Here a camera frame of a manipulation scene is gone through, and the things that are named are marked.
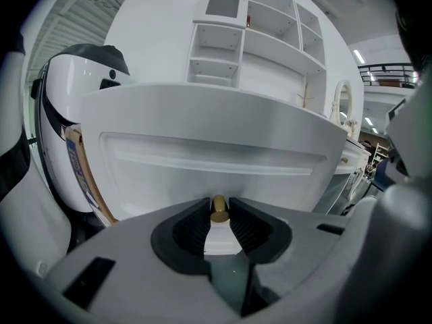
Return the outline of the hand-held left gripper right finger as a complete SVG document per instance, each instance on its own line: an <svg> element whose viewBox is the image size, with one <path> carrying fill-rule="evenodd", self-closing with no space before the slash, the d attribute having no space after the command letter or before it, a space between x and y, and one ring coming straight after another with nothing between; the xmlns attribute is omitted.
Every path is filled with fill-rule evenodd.
<svg viewBox="0 0 432 324"><path fill-rule="evenodd" d="M250 263L241 322L333 323L352 220L244 198L231 198L229 209Z"/></svg>

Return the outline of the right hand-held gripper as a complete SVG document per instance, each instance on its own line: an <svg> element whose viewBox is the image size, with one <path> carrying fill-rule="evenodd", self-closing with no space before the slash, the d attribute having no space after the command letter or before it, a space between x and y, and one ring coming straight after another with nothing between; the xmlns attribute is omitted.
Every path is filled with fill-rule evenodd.
<svg viewBox="0 0 432 324"><path fill-rule="evenodd" d="M336 323L431 322L431 80L387 127L406 169L375 205Z"/></svg>

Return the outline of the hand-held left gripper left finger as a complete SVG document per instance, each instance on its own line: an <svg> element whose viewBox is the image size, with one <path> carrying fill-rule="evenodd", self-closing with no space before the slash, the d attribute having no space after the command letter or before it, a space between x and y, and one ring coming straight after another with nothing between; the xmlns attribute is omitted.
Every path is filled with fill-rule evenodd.
<svg viewBox="0 0 432 324"><path fill-rule="evenodd" d="M46 276L84 321L232 323L240 318L211 283L204 258L210 200L116 223L75 248Z"/></svg>

